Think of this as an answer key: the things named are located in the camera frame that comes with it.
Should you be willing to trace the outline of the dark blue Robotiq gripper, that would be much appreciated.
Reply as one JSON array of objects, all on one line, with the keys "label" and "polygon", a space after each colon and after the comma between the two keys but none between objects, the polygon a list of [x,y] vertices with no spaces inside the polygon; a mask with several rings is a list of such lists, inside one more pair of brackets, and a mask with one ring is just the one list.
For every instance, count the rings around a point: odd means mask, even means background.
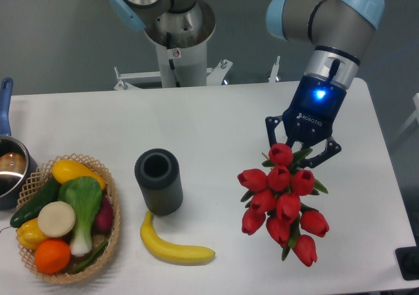
[{"label": "dark blue Robotiq gripper", "polygon": [[[267,116],[264,120],[269,147],[284,143],[290,147],[299,142],[310,148],[325,141],[325,150],[317,156],[301,160],[297,167],[313,169],[326,162],[342,147],[333,138],[333,122],[346,97],[342,88],[315,77],[302,77],[290,106],[279,116]],[[276,128],[283,122],[285,137],[279,141]]]}]

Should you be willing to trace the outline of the grey robot arm, blue caps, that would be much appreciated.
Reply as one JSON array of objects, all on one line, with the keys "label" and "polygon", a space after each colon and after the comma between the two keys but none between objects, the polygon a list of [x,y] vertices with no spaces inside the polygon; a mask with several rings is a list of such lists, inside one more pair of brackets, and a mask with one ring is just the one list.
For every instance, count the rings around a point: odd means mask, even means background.
[{"label": "grey robot arm, blue caps", "polygon": [[[203,0],[109,0],[133,31],[144,31],[158,56],[165,88],[206,86],[207,42],[215,15]],[[314,168],[341,150],[333,122],[379,27],[384,0],[272,0],[265,23],[271,36],[314,45],[290,106],[265,120],[268,141],[283,125],[286,143],[300,143],[298,168]]]}]

